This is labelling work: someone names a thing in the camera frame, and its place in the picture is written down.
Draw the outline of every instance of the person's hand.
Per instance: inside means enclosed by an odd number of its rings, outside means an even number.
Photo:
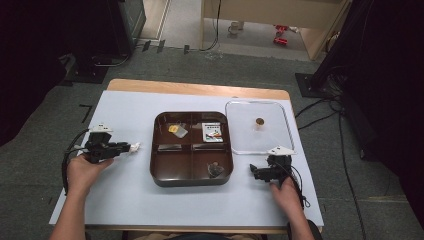
[[[270,184],[272,196],[278,206],[286,213],[289,219],[297,214],[303,214],[299,196],[294,186],[293,180],[288,177],[284,180],[280,188],[274,183]]]
[[[86,159],[86,154],[81,154],[69,162],[68,165],[68,196],[77,195],[86,197],[90,187],[94,184],[100,172],[113,163],[113,159],[107,159],[101,163],[92,164]]]

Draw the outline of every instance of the person's right hand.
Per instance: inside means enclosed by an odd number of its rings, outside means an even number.
[[[271,183],[270,187],[275,202],[289,219],[295,217],[297,214],[303,214],[296,187],[290,177],[284,180],[280,188],[274,183]]]

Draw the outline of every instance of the transparent lid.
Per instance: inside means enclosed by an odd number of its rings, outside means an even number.
[[[284,107],[277,102],[230,101],[225,106],[235,154],[269,154],[282,146],[294,150]]]

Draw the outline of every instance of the brown tray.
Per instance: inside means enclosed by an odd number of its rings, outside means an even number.
[[[219,123],[222,142],[204,142],[202,123]],[[168,129],[178,125],[187,130],[178,138]],[[211,176],[208,165],[224,170]],[[164,112],[154,123],[150,173],[161,187],[221,185],[233,172],[227,118],[219,112]]]

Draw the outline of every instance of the small brown object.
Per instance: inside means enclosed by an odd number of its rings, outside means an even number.
[[[264,125],[265,121],[263,118],[256,118],[256,124],[258,124],[259,126]]]

